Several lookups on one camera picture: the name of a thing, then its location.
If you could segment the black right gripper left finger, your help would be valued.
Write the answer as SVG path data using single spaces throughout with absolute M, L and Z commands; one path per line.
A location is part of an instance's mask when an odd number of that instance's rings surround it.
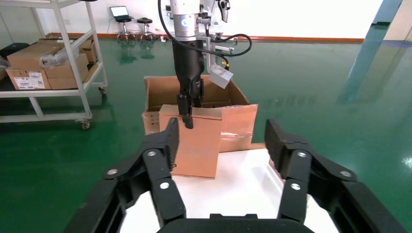
M 96 183 L 64 229 L 66 233 L 118 233 L 139 196 L 149 192 L 161 233 L 178 233 L 186 208 L 171 170 L 179 145 L 179 124 L 144 136 L 136 154 L 110 168 Z

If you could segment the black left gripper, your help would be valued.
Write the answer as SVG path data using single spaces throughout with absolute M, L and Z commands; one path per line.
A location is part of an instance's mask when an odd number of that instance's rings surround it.
M 180 83 L 180 93 L 177 95 L 179 115 L 187 129 L 193 129 L 191 116 L 193 106 L 202 107 L 203 96 L 201 95 L 201 74 L 205 69 L 203 54 L 198 49 L 203 48 L 201 40 L 184 41 L 183 44 L 190 46 L 188 49 L 175 42 L 172 44 L 174 67 L 176 76 Z

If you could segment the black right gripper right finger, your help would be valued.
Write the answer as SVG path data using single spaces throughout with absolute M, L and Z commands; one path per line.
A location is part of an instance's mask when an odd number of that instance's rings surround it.
M 404 233 L 406 229 L 354 171 L 320 154 L 303 136 L 265 124 L 264 143 L 284 180 L 278 218 L 303 223 L 307 197 L 326 210 L 341 233 Z

